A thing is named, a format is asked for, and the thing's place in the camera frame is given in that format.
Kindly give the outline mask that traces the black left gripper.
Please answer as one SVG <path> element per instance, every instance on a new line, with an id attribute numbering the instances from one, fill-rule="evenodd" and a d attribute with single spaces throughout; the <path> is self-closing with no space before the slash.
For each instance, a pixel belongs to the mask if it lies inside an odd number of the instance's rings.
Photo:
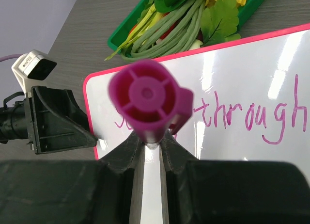
<path id="1" fill-rule="evenodd" d="M 36 154 L 94 147 L 97 137 L 90 132 L 87 115 L 71 90 L 32 87 L 25 93 L 24 110 L 28 144 Z"/>

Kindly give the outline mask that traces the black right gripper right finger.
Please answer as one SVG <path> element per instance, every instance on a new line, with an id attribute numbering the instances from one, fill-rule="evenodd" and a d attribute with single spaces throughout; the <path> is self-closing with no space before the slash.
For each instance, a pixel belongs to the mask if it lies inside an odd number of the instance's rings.
<path id="1" fill-rule="evenodd" d="M 199 160 L 169 132 L 159 149 L 165 224 L 310 221 L 310 187 L 291 163 Z"/>

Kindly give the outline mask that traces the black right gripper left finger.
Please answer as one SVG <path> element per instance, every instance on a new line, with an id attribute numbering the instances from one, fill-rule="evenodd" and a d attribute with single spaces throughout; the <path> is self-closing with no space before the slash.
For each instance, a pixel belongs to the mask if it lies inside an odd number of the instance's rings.
<path id="1" fill-rule="evenodd" d="M 99 160 L 0 164 L 3 224 L 138 224 L 145 148 L 137 134 Z"/>

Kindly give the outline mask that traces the white marker with pink cap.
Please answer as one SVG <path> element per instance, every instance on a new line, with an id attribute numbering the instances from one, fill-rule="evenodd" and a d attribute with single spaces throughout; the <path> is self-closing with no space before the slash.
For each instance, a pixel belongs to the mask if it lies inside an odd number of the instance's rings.
<path id="1" fill-rule="evenodd" d="M 114 75 L 108 94 L 132 127 L 113 149 L 133 176 L 130 211 L 139 217 L 131 216 L 130 223 L 181 223 L 179 175 L 194 156 L 174 136 L 192 117 L 193 92 L 160 63 L 142 60 Z"/>

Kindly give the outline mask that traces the pink framed whiteboard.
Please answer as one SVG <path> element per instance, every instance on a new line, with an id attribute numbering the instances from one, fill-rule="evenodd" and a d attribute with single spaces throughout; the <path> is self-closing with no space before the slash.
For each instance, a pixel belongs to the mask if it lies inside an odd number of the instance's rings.
<path id="1" fill-rule="evenodd" d="M 193 92 L 192 117 L 174 137 L 194 157 L 288 162 L 310 185 L 309 24 L 152 61 Z M 83 85 L 98 160 L 132 132 L 109 97 L 126 66 L 92 73 Z"/>

